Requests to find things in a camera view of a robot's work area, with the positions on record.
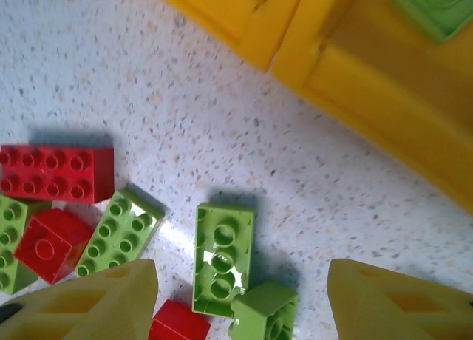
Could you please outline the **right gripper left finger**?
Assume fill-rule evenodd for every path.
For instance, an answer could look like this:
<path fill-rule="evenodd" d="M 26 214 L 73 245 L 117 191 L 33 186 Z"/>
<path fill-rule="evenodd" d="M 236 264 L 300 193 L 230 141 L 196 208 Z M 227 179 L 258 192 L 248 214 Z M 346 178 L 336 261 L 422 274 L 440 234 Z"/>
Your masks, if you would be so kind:
<path fill-rule="evenodd" d="M 151 259 L 126 262 L 1 305 L 2 339 L 147 339 L 157 300 Z"/>

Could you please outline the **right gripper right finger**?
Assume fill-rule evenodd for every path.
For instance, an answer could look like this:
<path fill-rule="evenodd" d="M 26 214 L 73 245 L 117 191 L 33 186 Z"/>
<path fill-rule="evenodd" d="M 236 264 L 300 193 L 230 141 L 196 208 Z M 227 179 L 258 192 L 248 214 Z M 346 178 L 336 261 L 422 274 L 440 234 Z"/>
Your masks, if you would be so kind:
<path fill-rule="evenodd" d="M 340 339 L 471 339 L 472 295 L 350 259 L 333 259 L 327 294 Z"/>

